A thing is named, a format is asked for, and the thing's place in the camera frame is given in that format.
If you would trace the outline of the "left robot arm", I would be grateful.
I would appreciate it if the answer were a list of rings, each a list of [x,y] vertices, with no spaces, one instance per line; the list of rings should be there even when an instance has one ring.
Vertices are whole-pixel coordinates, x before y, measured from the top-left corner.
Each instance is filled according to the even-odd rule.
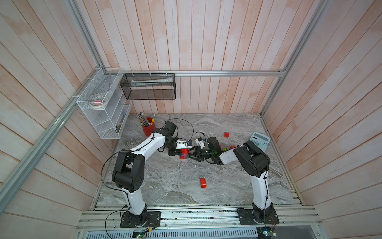
[[[145,163],[160,148],[166,148],[170,156],[182,155],[182,148],[187,147],[187,142],[183,140],[178,143],[178,138],[174,137],[176,130],[177,126],[167,121],[138,146],[118,153],[111,179],[124,193],[128,204],[128,209],[122,214],[123,228],[145,226],[149,222],[147,204],[140,189],[145,176]]]

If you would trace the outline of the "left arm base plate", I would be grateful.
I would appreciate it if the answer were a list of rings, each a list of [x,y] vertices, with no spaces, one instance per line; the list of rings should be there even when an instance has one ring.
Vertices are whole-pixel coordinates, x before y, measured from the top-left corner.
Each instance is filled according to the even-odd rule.
[[[120,222],[121,228],[152,228],[155,229],[160,226],[161,212],[143,211],[141,215],[134,215],[129,211],[122,214]]]

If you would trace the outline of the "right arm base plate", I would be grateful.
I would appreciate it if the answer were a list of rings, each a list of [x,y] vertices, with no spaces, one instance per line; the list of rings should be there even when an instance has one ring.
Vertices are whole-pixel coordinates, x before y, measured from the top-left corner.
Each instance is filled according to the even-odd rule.
[[[241,225],[278,225],[280,223],[276,210],[271,206],[265,210],[244,209],[236,210]]]

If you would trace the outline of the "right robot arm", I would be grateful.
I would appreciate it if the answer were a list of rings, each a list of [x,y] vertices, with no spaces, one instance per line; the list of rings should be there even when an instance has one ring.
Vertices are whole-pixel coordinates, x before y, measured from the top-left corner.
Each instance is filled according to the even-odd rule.
[[[247,141],[230,149],[222,149],[215,137],[207,139],[207,149],[199,144],[188,150],[188,158],[198,162],[207,161],[217,165],[225,165],[238,161],[244,171],[251,176],[253,189],[252,209],[238,208],[240,224],[278,224],[279,219],[270,198],[268,171],[270,158],[254,142]]]

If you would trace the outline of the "long red lego brick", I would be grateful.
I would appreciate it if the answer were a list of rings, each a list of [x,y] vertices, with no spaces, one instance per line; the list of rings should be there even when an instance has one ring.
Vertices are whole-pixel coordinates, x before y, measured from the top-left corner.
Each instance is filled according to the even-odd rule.
[[[201,188],[206,188],[207,187],[207,182],[205,178],[200,179],[200,186]]]

